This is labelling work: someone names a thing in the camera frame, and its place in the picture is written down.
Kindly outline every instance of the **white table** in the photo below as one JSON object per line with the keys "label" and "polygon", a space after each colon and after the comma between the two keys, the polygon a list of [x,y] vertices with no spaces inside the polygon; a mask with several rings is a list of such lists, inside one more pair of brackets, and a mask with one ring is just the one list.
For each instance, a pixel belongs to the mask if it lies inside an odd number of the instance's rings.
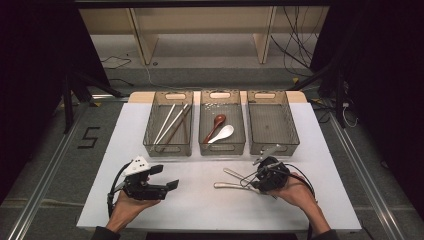
{"label": "white table", "polygon": [[[316,198],[331,228],[359,231],[353,207],[343,187],[333,159],[309,103],[290,103],[300,145],[291,157],[278,157],[298,167],[312,182]],[[306,231],[303,212],[281,199],[251,191],[215,189],[214,182],[238,183],[223,172],[230,168],[242,175],[256,170],[245,145],[242,156],[200,155],[198,145],[199,105],[195,104],[192,156],[150,158],[143,146],[151,104],[126,103],[119,116],[103,162],[88,195],[77,227],[92,229],[108,221],[106,194],[119,169],[138,155],[150,165],[163,164],[162,173],[151,176],[151,184],[179,179],[176,190],[159,205],[149,208],[127,228],[157,232],[299,232]],[[246,136],[246,106],[243,107]]]}

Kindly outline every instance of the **sleeve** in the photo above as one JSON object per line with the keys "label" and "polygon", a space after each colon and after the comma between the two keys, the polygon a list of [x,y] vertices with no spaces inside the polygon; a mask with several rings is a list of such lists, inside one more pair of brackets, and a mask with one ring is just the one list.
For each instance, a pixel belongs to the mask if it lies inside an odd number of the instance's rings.
{"label": "sleeve", "polygon": [[312,240],[339,240],[339,236],[335,230],[329,230],[325,233],[321,233],[320,235],[312,238]]}
{"label": "sleeve", "polygon": [[120,234],[114,233],[107,228],[96,227],[91,240],[118,240],[120,237]]}

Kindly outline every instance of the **white chopstick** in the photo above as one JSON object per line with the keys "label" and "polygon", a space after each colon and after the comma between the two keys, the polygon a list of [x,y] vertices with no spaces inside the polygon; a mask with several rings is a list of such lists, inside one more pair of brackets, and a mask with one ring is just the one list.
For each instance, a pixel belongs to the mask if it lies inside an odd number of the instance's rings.
{"label": "white chopstick", "polygon": [[181,111],[178,113],[178,115],[175,117],[174,121],[172,121],[171,124],[169,124],[168,128],[165,130],[165,132],[163,133],[163,135],[159,138],[159,140],[156,142],[156,144],[158,144],[160,142],[160,140],[162,140],[163,137],[165,137],[166,133],[169,131],[169,129],[171,129],[172,125],[174,125],[174,123],[177,121],[177,119],[181,116],[181,114],[183,113],[184,109],[186,109],[186,107],[188,106],[188,104],[184,105],[183,109],[181,109]]}
{"label": "white chopstick", "polygon": [[155,139],[155,141],[153,142],[153,144],[157,144],[157,143],[158,143],[158,138],[159,138],[160,134],[162,133],[162,130],[163,130],[163,128],[164,128],[164,127],[165,127],[165,125],[166,125],[166,122],[168,122],[168,119],[169,119],[169,117],[171,116],[172,111],[174,111],[174,108],[175,108],[175,103],[174,103],[174,105],[172,105],[171,110],[169,111],[168,116],[167,116],[167,117],[166,117],[166,119],[165,119],[165,122],[163,122],[163,125],[162,125],[162,127],[160,128],[159,133],[158,133],[158,135],[156,136],[156,139]]}

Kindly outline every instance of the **hand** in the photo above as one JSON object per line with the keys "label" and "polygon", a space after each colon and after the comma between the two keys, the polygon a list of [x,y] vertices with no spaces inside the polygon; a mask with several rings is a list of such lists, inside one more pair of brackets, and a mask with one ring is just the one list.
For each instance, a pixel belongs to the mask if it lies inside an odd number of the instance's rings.
{"label": "hand", "polygon": [[[291,174],[304,179],[295,172],[292,172]],[[318,206],[311,191],[298,179],[288,177],[287,183],[284,187],[269,191],[268,194],[280,197],[286,202],[302,209],[308,217],[315,234],[318,235],[330,230],[330,226],[328,225],[327,220],[325,219],[324,214]]]}
{"label": "hand", "polygon": [[[302,179],[304,177],[292,172],[291,174],[298,176]],[[307,207],[316,204],[315,198],[311,191],[304,183],[296,178],[288,177],[287,183],[284,187],[269,191],[268,194],[280,197],[286,202],[305,210]]]}
{"label": "hand", "polygon": [[124,229],[128,223],[132,222],[144,209],[160,203],[160,200],[135,200],[129,198],[125,192],[120,191],[115,209],[109,219],[106,228],[118,233]]}

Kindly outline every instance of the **white spoon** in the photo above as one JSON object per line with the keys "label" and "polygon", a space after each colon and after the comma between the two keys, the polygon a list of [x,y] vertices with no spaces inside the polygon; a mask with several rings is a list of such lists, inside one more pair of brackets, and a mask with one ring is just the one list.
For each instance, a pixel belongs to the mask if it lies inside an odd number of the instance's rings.
{"label": "white spoon", "polygon": [[233,134],[233,132],[234,132],[234,127],[231,126],[231,125],[227,125],[227,126],[223,127],[221,129],[221,131],[219,131],[218,135],[216,135],[214,138],[209,140],[208,143],[213,143],[216,140],[227,138],[227,137],[231,136],[231,134]]}

